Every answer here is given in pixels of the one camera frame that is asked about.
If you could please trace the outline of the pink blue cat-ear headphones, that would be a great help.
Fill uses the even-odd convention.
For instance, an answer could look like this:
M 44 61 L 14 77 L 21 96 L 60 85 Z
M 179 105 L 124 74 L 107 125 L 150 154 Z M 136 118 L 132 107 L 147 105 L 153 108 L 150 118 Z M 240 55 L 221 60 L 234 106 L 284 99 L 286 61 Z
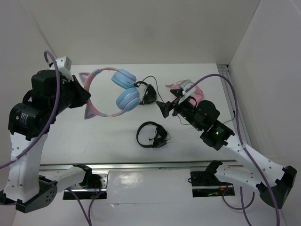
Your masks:
M 114 71 L 111 78 L 112 82 L 124 89 L 124 91 L 116 99 L 116 105 L 120 110 L 118 113 L 114 114 L 104 114 L 97 110 L 93 105 L 92 101 L 89 99 L 86 104 L 84 119 L 92 119 L 96 116 L 100 117 L 117 117 L 126 112 L 129 112 L 136 108 L 140 104 L 140 93 L 136 88 L 136 77 L 131 73 L 123 69 L 116 69 L 113 67 L 105 67 L 101 69 L 96 69 L 91 73 L 81 72 L 79 73 L 79 78 L 83 84 L 85 91 L 90 91 L 90 86 L 94 78 L 103 71 Z

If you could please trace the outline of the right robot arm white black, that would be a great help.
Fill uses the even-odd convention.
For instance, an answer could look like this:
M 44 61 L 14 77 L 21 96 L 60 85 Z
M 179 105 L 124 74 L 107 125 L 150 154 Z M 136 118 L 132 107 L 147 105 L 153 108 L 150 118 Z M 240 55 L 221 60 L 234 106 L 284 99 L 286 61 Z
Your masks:
M 173 116 L 181 115 L 201 132 L 200 139 L 207 146 L 228 155 L 249 170 L 243 172 L 220 161 L 212 161 L 206 169 L 206 181 L 211 185 L 220 181 L 246 186 L 258 193 L 267 205 L 281 209 L 294 185 L 297 170 L 292 166 L 284 167 L 273 162 L 240 141 L 232 129 L 218 121 L 220 112 L 211 101 L 200 101 L 194 106 L 187 99 L 181 100 L 180 89 L 172 89 L 171 93 L 176 96 L 172 102 L 156 102 L 164 118 L 170 112 Z

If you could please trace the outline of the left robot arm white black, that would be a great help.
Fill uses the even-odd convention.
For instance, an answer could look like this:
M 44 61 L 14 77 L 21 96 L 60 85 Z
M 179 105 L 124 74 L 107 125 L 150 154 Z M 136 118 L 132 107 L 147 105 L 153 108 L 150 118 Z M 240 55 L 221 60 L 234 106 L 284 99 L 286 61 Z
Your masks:
M 71 186 L 101 188 L 101 177 L 80 163 L 49 176 L 40 174 L 50 126 L 62 111 L 83 106 L 89 97 L 75 76 L 50 69 L 32 76 L 32 89 L 9 115 L 11 161 L 7 185 L 0 193 L 1 204 L 13 204 L 17 211 L 29 213 L 47 207 L 57 193 Z

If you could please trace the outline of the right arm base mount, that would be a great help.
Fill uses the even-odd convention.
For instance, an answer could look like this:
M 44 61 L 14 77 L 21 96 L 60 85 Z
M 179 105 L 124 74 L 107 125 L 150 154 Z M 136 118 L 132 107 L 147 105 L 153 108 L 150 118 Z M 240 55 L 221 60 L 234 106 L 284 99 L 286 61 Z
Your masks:
M 217 197 L 222 196 L 226 191 L 226 196 L 234 196 L 233 184 L 220 182 L 214 175 L 205 171 L 191 171 L 188 182 L 192 186 L 192 197 Z

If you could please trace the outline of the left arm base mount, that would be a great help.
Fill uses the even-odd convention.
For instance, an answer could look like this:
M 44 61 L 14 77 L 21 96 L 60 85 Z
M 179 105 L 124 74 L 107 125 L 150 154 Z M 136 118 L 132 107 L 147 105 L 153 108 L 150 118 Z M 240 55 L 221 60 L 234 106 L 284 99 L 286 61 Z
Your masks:
M 107 199 L 107 186 L 109 179 L 108 171 L 93 170 L 93 179 L 87 186 L 75 184 L 69 189 L 73 191 L 80 200 L 92 200 L 95 196 L 97 200 Z

